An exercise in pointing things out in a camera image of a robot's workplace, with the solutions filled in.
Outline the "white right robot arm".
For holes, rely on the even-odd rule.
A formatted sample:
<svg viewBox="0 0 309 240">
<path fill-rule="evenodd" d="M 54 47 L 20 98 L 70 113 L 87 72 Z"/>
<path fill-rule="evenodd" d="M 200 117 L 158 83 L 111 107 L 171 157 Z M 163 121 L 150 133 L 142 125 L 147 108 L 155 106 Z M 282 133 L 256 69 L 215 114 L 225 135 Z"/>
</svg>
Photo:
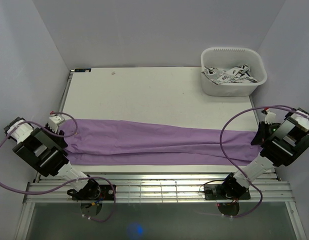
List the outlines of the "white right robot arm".
<svg viewBox="0 0 309 240">
<path fill-rule="evenodd" d="M 309 148 L 309 113 L 293 108 L 282 123 L 261 121 L 250 144 L 260 146 L 261 151 L 246 167 L 225 178 L 220 192 L 227 199 L 240 199 L 260 175 L 274 167 L 289 166 Z"/>
</svg>

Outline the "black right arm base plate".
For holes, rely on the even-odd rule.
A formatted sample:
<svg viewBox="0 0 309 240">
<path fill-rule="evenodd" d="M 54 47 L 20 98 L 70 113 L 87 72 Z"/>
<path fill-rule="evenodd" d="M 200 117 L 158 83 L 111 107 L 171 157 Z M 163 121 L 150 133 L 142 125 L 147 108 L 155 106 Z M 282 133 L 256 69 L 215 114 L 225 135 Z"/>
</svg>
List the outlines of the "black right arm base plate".
<svg viewBox="0 0 309 240">
<path fill-rule="evenodd" d="M 199 188 L 204 193 L 206 200 L 250 200 L 251 195 L 248 189 L 234 190 L 223 184 L 204 184 Z"/>
</svg>

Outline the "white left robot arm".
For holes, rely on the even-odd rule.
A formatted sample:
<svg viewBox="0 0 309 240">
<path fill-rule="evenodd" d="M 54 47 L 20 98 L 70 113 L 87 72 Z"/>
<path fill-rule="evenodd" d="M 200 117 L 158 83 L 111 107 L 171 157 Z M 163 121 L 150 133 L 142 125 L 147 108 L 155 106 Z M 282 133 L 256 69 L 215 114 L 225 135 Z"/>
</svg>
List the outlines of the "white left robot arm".
<svg viewBox="0 0 309 240">
<path fill-rule="evenodd" d="M 65 122 L 60 115 L 48 119 L 44 128 L 35 128 L 22 117 L 15 118 L 4 128 L 9 139 L 16 142 L 12 149 L 21 159 L 41 175 L 74 180 L 67 191 L 74 201 L 96 200 L 101 196 L 101 188 L 94 179 L 76 170 L 68 160 L 64 140 L 65 132 L 59 127 Z"/>
</svg>

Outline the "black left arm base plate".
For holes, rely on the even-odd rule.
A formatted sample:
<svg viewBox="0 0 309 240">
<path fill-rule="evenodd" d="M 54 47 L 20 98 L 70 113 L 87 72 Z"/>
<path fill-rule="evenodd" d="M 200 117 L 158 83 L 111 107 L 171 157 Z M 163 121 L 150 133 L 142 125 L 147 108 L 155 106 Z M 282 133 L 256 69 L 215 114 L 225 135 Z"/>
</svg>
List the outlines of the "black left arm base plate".
<svg viewBox="0 0 309 240">
<path fill-rule="evenodd" d="M 67 195 L 71 197 L 73 201 L 113 201 L 115 191 L 111 188 L 110 185 L 99 184 L 93 190 L 88 192 L 79 192 L 75 189 L 69 189 Z"/>
</svg>

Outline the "purple trousers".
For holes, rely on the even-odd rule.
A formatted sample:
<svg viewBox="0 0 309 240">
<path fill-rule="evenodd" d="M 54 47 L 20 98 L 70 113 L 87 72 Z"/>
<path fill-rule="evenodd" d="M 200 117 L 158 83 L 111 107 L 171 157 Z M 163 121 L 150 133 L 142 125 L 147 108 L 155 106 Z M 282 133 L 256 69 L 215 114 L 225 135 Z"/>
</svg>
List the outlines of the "purple trousers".
<svg viewBox="0 0 309 240">
<path fill-rule="evenodd" d="M 185 128 L 124 120 L 79 119 L 64 139 L 69 161 L 84 166 L 246 166 L 261 151 L 253 131 Z"/>
</svg>

